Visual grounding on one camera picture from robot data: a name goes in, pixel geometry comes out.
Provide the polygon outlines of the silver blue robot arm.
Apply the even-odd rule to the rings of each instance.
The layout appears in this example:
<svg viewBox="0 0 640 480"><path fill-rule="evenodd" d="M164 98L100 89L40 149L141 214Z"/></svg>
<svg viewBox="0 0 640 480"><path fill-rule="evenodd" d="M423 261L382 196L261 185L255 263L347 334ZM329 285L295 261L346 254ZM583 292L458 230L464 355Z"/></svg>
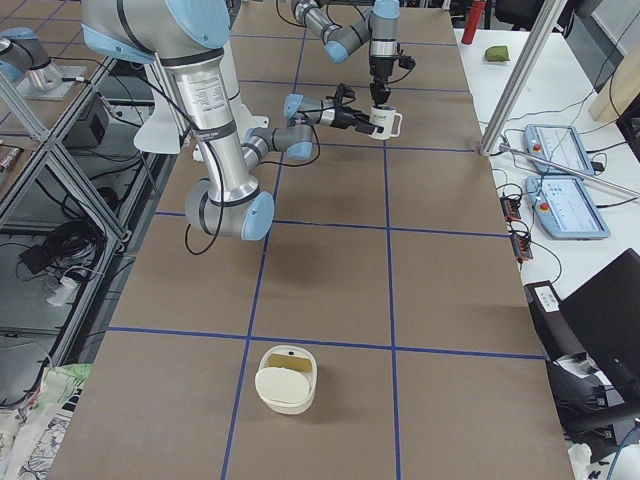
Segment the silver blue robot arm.
<svg viewBox="0 0 640 480"><path fill-rule="evenodd" d="M191 129L208 175L185 204L189 225L202 233L258 241L269 232L273 196L260 187L254 169L272 152L292 167L309 164L319 152L316 127L327 125L384 139L379 117L389 79L400 57L395 1L377 1L353 24L334 22L324 1L295 1L292 25L308 28L328 58L340 63L361 47L369 50L369 112L349 107L351 90L339 86L324 100L291 94L287 124L272 128L242 103L230 44L232 21L225 1L86 1L82 29L93 51L157 67L173 82L164 93L180 122Z"/></svg>
<svg viewBox="0 0 640 480"><path fill-rule="evenodd" d="M296 22L310 28L323 42L329 59L340 64L360 47L369 47L370 92L373 103L387 103L390 77L400 61L397 42L400 4L398 1L375 1L355 23L339 26L322 10L321 1L293 1L291 11Z"/></svg>

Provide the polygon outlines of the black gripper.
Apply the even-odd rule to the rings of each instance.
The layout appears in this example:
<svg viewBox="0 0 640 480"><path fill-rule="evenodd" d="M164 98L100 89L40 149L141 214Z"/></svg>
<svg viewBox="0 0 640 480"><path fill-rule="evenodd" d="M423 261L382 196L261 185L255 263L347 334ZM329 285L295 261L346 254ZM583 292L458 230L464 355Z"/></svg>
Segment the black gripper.
<svg viewBox="0 0 640 480"><path fill-rule="evenodd" d="M387 85L393 74L396 56L370 56L369 71L373 82L370 84L371 99L374 105L385 105L391 95Z"/></svg>
<svg viewBox="0 0 640 480"><path fill-rule="evenodd" d="M376 125L376 122L368 114L359 110L344 105L336 105L331 111L333 112L331 127L338 129L353 127L357 132L368 136L380 136L384 132L383 127Z"/></svg>

